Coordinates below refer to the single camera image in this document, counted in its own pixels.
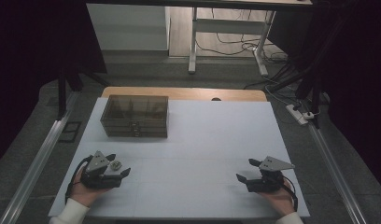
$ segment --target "table leg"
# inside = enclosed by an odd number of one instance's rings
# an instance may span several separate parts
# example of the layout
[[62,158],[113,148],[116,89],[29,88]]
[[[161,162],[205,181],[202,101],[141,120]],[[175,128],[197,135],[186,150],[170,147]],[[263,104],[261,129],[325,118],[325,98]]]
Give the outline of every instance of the table leg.
[[188,68],[189,74],[196,72],[196,26],[197,26],[197,7],[193,8],[193,18],[191,22],[191,42],[190,42],[190,65]]
[[266,41],[267,35],[269,34],[269,30],[270,30],[270,26],[272,25],[273,17],[275,16],[274,11],[270,11],[270,12],[268,11],[267,13],[268,13],[268,15],[267,15],[267,18],[265,19],[265,24],[264,24],[263,31],[261,34],[260,43],[258,44],[257,48],[254,49],[254,56],[255,56],[255,59],[257,60],[257,64],[258,64],[258,67],[260,69],[261,76],[263,76],[263,77],[268,77],[269,74],[267,73],[266,66],[263,63],[263,58],[261,56],[261,53],[263,51],[263,46],[264,46],[264,43]]

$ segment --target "white table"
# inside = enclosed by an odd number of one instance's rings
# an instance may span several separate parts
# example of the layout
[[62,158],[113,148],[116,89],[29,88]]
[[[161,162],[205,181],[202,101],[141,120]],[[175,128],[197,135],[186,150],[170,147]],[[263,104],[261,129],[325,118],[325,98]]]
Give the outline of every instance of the white table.
[[[78,163],[100,150],[117,154],[130,175],[99,198],[91,217],[115,219],[253,219],[277,217],[261,196],[247,192],[236,174],[259,177],[248,159],[289,155],[267,102],[169,101],[168,138],[107,137],[99,98],[78,150],[49,212],[64,209],[66,186]],[[283,172],[297,189],[299,214],[309,217],[293,170]]]

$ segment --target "wall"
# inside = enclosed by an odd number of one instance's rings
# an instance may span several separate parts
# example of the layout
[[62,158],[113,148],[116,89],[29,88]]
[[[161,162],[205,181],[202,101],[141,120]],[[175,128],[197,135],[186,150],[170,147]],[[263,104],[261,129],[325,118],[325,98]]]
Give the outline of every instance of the wall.
[[101,50],[168,50],[168,7],[87,6]]

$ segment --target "gray floor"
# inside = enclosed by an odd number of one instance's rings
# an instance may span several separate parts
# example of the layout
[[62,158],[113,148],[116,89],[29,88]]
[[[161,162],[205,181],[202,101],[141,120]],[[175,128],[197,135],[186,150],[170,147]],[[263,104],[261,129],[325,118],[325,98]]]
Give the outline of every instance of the gray floor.
[[[103,78],[117,86],[220,89],[243,89],[246,84],[263,81],[253,59],[212,60],[200,58],[196,67],[196,74],[190,76],[187,72],[186,59],[119,57],[108,62],[108,75],[103,75]],[[277,72],[279,68],[280,65],[268,66],[271,74]],[[48,223],[47,214],[54,198],[63,197],[63,195],[57,195],[57,191],[77,149],[95,100],[104,89],[94,80],[81,77],[85,87],[77,100],[76,109],[69,119],[70,122],[80,122],[80,131],[75,136],[73,143],[59,142],[56,144],[17,223]],[[253,86],[251,89],[261,90],[265,84]],[[288,97],[293,96],[293,92],[287,88],[280,93]],[[308,127],[300,126],[287,112],[285,105],[277,101],[275,97],[268,95],[268,100],[272,103],[291,161],[296,165],[295,173],[311,214],[311,217],[306,218],[305,222],[312,224],[353,223]],[[280,99],[291,104],[291,100],[288,98]],[[346,181],[359,201],[368,223],[381,223],[381,187],[354,148],[331,124],[327,115],[328,107],[327,102],[320,107],[321,131],[324,133],[335,159],[340,164]],[[40,100],[34,113],[0,161],[0,217],[7,208],[17,186],[21,183],[36,152],[41,147],[56,116],[57,83],[52,82],[41,89]],[[62,140],[72,137],[70,134],[61,135]],[[124,223],[135,222],[161,223],[151,221],[126,221]],[[114,221],[87,218],[85,223],[114,223]],[[261,220],[259,223],[273,223],[273,221]]]

